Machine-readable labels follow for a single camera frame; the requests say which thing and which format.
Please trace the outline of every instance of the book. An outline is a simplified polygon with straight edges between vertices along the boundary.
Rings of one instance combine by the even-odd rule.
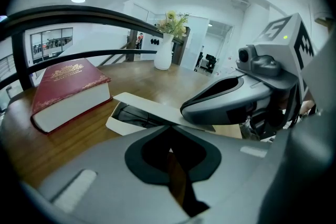
[[[33,100],[33,125],[49,133],[109,101],[109,81],[110,78],[85,58],[48,67]]]

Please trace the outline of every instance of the white wall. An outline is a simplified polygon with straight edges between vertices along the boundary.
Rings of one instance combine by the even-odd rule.
[[[25,48],[26,48],[27,62],[29,66],[33,65],[33,56],[31,53],[31,46],[30,46],[30,35],[61,28],[73,28],[72,33],[73,45],[75,45],[80,40],[84,39],[92,32],[92,24],[56,24],[27,30],[25,32]]]
[[[155,2],[155,0],[128,0],[128,1],[123,3],[123,5],[124,5],[123,13],[137,18],[136,13],[133,11],[134,4],[138,5],[141,8],[144,8],[144,9],[146,9],[149,12],[152,12],[154,14],[159,13],[158,12],[158,5]]]
[[[316,13],[314,14],[314,12],[316,12],[316,8],[314,11],[314,7],[310,6],[310,11],[312,13],[312,25],[311,25],[311,32],[308,33],[310,34],[310,38],[313,43],[313,48],[315,49],[315,51],[319,51],[327,42],[327,39],[329,37],[328,28],[314,21],[314,15],[316,17],[319,16]]]
[[[203,42],[204,58],[207,54],[210,54],[217,58],[217,54],[219,53],[219,49],[222,46],[223,41],[224,41],[224,37],[206,34],[204,42]]]
[[[237,43],[231,43],[227,51],[224,61],[220,61],[219,65],[223,67],[236,67],[238,59],[238,49],[245,47],[263,31],[269,21],[269,9],[265,9],[259,5],[252,4],[245,11],[242,23],[240,38]]]
[[[188,42],[185,46],[181,66],[194,70],[198,57],[204,44],[205,35],[208,29],[209,19],[202,17],[189,16],[188,23],[190,28]]]
[[[163,18],[164,18],[163,14],[154,14],[152,12],[149,12],[149,16],[147,18],[147,23],[155,24],[158,20],[161,20]],[[152,44],[151,39],[158,40],[159,45]],[[159,47],[160,47],[160,44],[162,44],[162,42],[163,42],[163,38],[159,38],[157,36],[153,36],[153,35],[144,33],[143,39],[142,39],[141,49],[143,49],[143,50],[158,50]],[[140,55],[141,60],[154,60],[154,58],[155,58],[154,54],[141,54]]]
[[[244,12],[235,9],[229,0],[158,0],[160,13],[168,10],[186,13],[192,16],[207,18],[233,27],[227,46],[221,51],[220,58],[224,58],[230,44],[237,44],[240,38],[240,28],[243,23]]]
[[[7,37],[0,42],[0,59],[13,54],[12,50],[12,37]]]
[[[268,22],[283,18],[284,16],[285,16],[285,14],[282,14],[282,13],[278,12],[273,7],[269,7]]]
[[[93,25],[92,31],[83,39],[74,43],[70,48],[61,53],[61,56],[77,54],[91,50],[112,50],[120,49],[127,43],[128,29],[108,26]],[[94,65],[100,65],[108,56],[90,57],[88,60]]]
[[[98,25],[98,24],[57,24],[34,28],[25,32],[25,48],[27,62],[29,66],[33,65],[33,58],[30,48],[30,35],[42,31],[49,31],[60,28],[73,28],[72,46],[60,55],[77,54],[91,50],[119,49],[127,43],[128,29],[116,26]],[[90,57],[88,60],[94,65],[100,65],[108,56]],[[32,74],[34,85],[38,85],[43,77],[43,73],[37,78]]]

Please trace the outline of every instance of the wooden table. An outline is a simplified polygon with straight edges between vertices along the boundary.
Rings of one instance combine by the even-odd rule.
[[[205,75],[176,65],[168,71],[157,70],[153,61],[118,63],[99,69],[112,79],[109,83],[111,95],[130,92],[176,108],[210,80]],[[19,177],[31,186],[38,187],[51,172],[91,146],[120,136],[105,126],[118,104],[116,100],[84,114],[51,135],[40,133],[30,122],[35,91],[31,88],[11,100],[0,132],[0,140]],[[241,138],[237,125],[215,129]]]

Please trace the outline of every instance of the white panel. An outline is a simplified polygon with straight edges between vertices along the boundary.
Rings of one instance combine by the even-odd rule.
[[[62,29],[62,37],[72,37],[72,28]]]
[[[127,43],[127,35],[109,32],[92,31],[84,39],[76,41],[70,48],[63,51],[61,56],[77,54],[83,51],[120,49]],[[108,56],[90,57],[88,60],[94,65],[100,65]]]
[[[214,36],[207,34],[205,36],[203,45],[203,56],[206,57],[207,54],[217,58],[218,52],[223,44],[224,37]]]
[[[148,16],[147,16],[147,23],[154,25],[156,24],[156,20],[155,20],[155,14],[152,12],[148,12]]]
[[[13,54],[12,37],[7,37],[0,42],[0,59]]]
[[[148,10],[135,4],[132,10],[132,16],[145,22],[147,21]]]
[[[274,21],[280,18],[283,18],[284,14],[278,12],[276,9],[274,9],[273,7],[269,7],[269,16],[268,16],[268,21]]]
[[[268,24],[269,10],[259,5],[252,4],[245,11],[244,20],[240,31],[240,39],[238,43],[230,43],[230,47],[226,54],[222,67],[236,67],[239,48],[251,44],[254,39],[262,32]]]
[[[83,170],[57,197],[53,204],[65,213],[71,213],[88,191],[96,177],[96,172],[88,169]]]
[[[181,61],[182,67],[194,70],[198,55],[202,49],[202,44],[204,43],[208,24],[209,19],[189,16],[188,23],[186,25],[190,27],[190,33],[192,36],[189,48],[186,48],[183,53]]]
[[[164,14],[154,14],[154,18],[151,18],[153,15],[150,14],[149,20],[153,22],[153,24],[156,24],[157,21],[162,20],[165,18]],[[151,44],[151,39],[156,39],[159,41],[159,45]],[[150,34],[144,33],[143,39],[142,39],[142,49],[143,50],[158,50],[160,44],[162,44],[162,38],[152,36]],[[142,54],[140,56],[141,60],[154,60],[155,55],[154,54]]]

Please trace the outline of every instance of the white vase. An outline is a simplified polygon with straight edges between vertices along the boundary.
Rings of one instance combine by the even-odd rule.
[[[155,54],[154,66],[160,70],[167,70],[172,64],[172,34],[163,33],[162,44]]]

